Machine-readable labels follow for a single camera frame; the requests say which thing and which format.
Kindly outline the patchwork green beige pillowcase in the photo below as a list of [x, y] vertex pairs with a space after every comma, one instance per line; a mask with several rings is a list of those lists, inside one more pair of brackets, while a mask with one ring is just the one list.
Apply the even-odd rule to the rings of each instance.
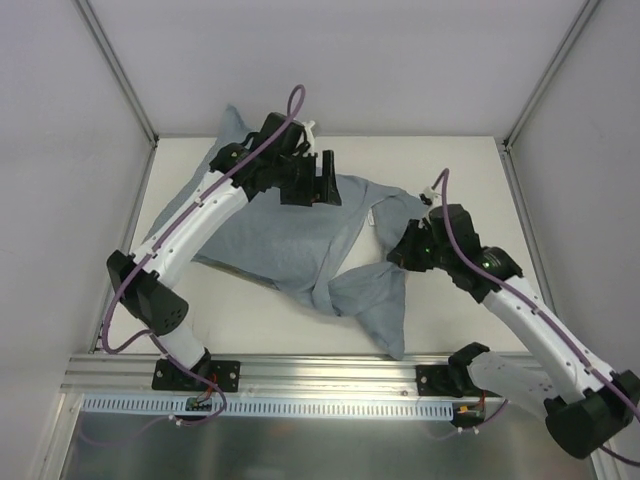
[[227, 267], [325, 315], [355, 318], [386, 354], [405, 354], [406, 273], [388, 261], [339, 269], [367, 219], [390, 253], [408, 222], [423, 215], [415, 196], [357, 176], [340, 175], [339, 206], [283, 205], [271, 188], [227, 220], [193, 262]]

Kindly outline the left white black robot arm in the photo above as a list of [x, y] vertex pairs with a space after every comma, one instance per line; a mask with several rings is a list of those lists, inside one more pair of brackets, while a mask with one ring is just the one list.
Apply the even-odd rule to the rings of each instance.
[[280, 191], [285, 205], [338, 206], [334, 153], [299, 147], [230, 143], [219, 150], [200, 184], [137, 250], [114, 251], [106, 265], [116, 304], [140, 320], [162, 353], [177, 364], [174, 378], [188, 390], [208, 381], [208, 352], [183, 322], [186, 300], [174, 291], [184, 269], [212, 235], [259, 193]]

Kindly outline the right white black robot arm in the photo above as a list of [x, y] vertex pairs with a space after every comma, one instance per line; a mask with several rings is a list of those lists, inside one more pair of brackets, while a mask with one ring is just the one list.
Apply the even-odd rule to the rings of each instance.
[[435, 207], [410, 220], [387, 258], [408, 271], [446, 272], [516, 335], [542, 369], [523, 369], [472, 343], [449, 358], [448, 382], [456, 393], [485, 390], [518, 405], [541, 419], [576, 459], [602, 448], [638, 417], [638, 376], [615, 371], [581, 343], [507, 252], [482, 245], [461, 205]]

